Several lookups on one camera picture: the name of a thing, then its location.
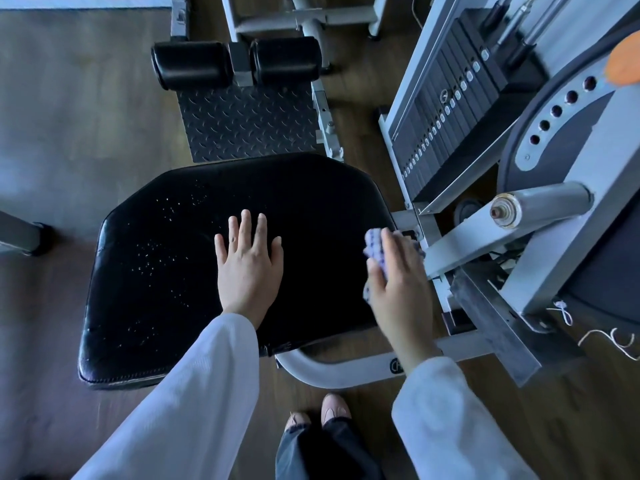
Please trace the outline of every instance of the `beige shoe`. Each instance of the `beige shoe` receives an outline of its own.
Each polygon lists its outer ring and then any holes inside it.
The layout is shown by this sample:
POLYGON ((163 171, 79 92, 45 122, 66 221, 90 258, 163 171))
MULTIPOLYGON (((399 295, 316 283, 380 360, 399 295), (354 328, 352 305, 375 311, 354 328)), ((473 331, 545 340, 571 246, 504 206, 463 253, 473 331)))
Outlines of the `beige shoe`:
POLYGON ((320 421, 322 425, 333 418, 351 418, 351 412, 347 403, 337 394, 327 394, 322 401, 320 421))
POLYGON ((291 416, 289 416, 289 420, 284 426, 284 431, 287 432, 288 430, 299 424, 311 424, 309 416, 304 413, 291 413, 291 416))

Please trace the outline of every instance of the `black padded seat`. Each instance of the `black padded seat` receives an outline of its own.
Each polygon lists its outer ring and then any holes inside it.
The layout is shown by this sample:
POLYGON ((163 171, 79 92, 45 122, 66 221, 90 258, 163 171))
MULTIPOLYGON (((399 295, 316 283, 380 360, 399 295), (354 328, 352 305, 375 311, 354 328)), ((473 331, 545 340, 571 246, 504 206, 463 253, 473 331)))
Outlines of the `black padded seat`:
POLYGON ((282 236, 280 293, 258 330, 261 355, 375 325, 362 299, 364 233, 393 228, 372 179, 314 153, 168 171, 100 229, 79 375, 96 388, 160 381, 221 311, 213 238, 228 217, 265 213, 282 236))

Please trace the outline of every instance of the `brown floor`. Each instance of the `brown floor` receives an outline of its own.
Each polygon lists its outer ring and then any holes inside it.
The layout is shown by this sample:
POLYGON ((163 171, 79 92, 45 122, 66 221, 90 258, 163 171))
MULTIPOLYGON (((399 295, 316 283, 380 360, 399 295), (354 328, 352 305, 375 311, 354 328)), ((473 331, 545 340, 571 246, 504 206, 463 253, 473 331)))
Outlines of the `brown floor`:
MULTIPOLYGON (((374 177, 393 210, 400 193, 370 116, 392 100, 418 37, 410 1, 389 1, 379 43, 363 27, 329 30, 339 71, 323 79, 347 163, 374 177)), ((238 0, 238 9, 251 13, 256 3, 238 0)), ((195 0, 193 22, 200 38, 227 37, 219 0, 195 0)), ((42 258, 0 255, 1 480, 73 474, 149 392, 89 391, 76 358, 102 218, 156 175, 191 164, 175 95, 160 89, 148 59, 151 44, 167 39, 168 23, 167 11, 0 13, 0 209, 64 236, 42 258)), ((336 359, 386 347, 371 330, 313 352, 336 359)), ((583 368, 523 390, 495 357, 461 366, 541 478, 638 478, 636 364, 599 338, 585 348, 583 368)), ((402 381, 346 393, 390 479, 415 477, 389 416, 402 381)), ((317 409, 323 395, 264 359, 231 478, 272 478, 289 412, 317 409)))

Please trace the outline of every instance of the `diamond plate footrest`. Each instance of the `diamond plate footrest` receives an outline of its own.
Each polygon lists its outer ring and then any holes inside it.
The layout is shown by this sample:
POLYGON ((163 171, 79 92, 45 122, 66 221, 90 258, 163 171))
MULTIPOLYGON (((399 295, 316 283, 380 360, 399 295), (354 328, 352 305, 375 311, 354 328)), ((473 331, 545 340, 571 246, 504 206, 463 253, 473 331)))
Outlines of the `diamond plate footrest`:
POLYGON ((196 163, 316 151, 310 84, 180 91, 178 103, 196 163))

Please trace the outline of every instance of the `purple cloth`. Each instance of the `purple cloth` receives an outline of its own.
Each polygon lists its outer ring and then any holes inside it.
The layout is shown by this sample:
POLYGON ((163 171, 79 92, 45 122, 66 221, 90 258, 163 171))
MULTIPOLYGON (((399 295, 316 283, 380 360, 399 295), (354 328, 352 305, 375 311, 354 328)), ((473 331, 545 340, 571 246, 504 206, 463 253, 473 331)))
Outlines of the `purple cloth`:
MULTIPOLYGON (((385 252, 382 249, 382 229, 369 229, 366 234, 364 234, 364 254, 367 258, 373 258, 378 261, 378 264, 382 268, 382 273, 385 275, 385 281, 388 279, 387 277, 387 262, 385 261, 385 252)), ((424 251, 420 248, 420 243, 417 241, 413 241, 413 247, 418 254, 424 258, 424 251)), ((371 296, 371 291, 369 290, 369 284, 365 283, 364 290, 362 291, 362 297, 364 300, 371 304, 369 301, 369 297, 371 296)))

